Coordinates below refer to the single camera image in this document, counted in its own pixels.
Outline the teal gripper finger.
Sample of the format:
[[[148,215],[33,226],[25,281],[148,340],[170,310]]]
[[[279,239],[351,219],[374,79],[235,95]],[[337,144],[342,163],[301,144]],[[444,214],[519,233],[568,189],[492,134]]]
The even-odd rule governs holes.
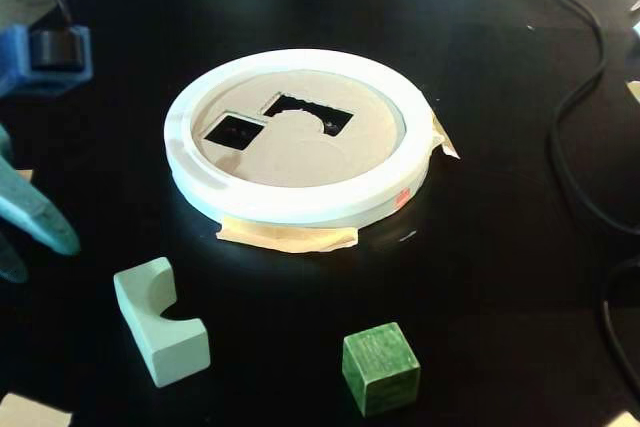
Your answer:
[[[29,278],[24,262],[3,234],[0,234],[0,276],[11,283],[26,283]]]
[[[60,210],[9,160],[10,136],[1,127],[1,218],[61,255],[80,252],[79,238]]]

